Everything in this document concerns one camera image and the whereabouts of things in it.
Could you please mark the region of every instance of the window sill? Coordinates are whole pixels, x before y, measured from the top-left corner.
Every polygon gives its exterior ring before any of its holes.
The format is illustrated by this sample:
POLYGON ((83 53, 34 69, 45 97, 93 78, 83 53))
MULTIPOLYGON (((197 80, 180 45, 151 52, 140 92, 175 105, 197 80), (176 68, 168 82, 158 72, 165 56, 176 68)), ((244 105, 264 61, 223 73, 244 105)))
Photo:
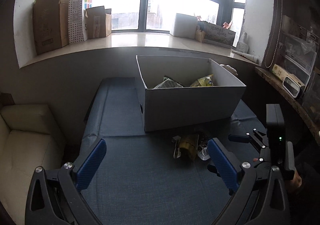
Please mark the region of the window sill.
POLYGON ((112 33, 106 38, 89 39, 85 42, 69 44, 60 49, 37 55, 36 57, 28 61, 25 65, 23 65, 23 67, 69 53, 115 47, 159 47, 179 50, 192 50, 223 55, 255 64, 254 62, 240 55, 232 53, 232 50, 229 48, 224 48, 213 44, 200 43, 193 39, 175 37, 170 34, 136 32, 112 33))

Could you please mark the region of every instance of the beige leather sofa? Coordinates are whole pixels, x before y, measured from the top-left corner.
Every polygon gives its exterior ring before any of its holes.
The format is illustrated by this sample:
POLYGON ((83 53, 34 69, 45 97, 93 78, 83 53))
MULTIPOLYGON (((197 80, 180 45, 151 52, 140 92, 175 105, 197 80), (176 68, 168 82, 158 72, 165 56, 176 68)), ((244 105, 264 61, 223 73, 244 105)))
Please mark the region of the beige leather sofa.
POLYGON ((64 147, 65 139, 47 105, 0 110, 0 201, 17 225, 24 225, 35 168, 60 168, 64 147))

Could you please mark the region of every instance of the table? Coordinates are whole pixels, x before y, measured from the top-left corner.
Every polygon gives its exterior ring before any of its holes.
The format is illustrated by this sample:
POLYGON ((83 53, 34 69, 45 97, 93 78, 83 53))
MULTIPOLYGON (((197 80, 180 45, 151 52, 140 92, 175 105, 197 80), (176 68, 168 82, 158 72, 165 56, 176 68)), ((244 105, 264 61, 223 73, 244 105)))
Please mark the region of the table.
POLYGON ((241 100, 230 118, 182 128, 144 132, 134 78, 104 79, 96 93, 80 153, 99 137, 107 153, 87 190, 81 193, 103 224, 211 224, 230 196, 210 162, 173 159, 172 137, 209 132, 252 163, 251 144, 230 142, 228 135, 265 132, 241 100))
POLYGON ((320 125, 317 125, 312 121, 302 105, 289 95, 289 93, 283 88, 282 82, 274 74, 259 67, 255 68, 255 72, 274 87, 290 103, 309 128, 317 144, 320 146, 320 125))

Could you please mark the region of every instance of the gray box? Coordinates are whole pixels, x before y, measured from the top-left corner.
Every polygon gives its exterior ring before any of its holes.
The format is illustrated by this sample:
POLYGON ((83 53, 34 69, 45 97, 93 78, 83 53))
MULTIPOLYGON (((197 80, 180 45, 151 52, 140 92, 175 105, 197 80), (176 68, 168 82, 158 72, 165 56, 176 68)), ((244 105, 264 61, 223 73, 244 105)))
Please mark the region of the gray box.
POLYGON ((136 88, 145 131, 162 130, 230 117, 246 86, 218 63, 206 58, 136 56, 136 88), (214 74, 213 87, 189 87, 214 74), (184 88, 153 89, 167 75, 184 88))

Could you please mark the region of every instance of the metal bolt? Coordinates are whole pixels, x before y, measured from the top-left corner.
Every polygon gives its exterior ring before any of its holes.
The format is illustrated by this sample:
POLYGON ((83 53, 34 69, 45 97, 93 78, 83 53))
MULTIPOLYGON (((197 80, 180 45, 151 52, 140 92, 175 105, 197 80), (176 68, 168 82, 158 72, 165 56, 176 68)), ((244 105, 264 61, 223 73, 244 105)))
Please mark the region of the metal bolt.
POLYGON ((279 167, 277 167, 277 166, 274 165, 274 166, 272 167, 272 170, 275 172, 275 171, 279 171, 280 169, 279 169, 279 167))
POLYGON ((64 167, 65 169, 70 169, 70 168, 72 167, 72 163, 66 162, 66 163, 63 165, 63 167, 64 167))
POLYGON ((243 162, 243 163, 242 163, 242 167, 243 167, 243 168, 250 168, 250 166, 251 166, 251 164, 248 163, 248 162, 243 162))
POLYGON ((41 166, 38 166, 37 168, 36 168, 36 172, 41 172, 42 171, 42 167, 41 166))

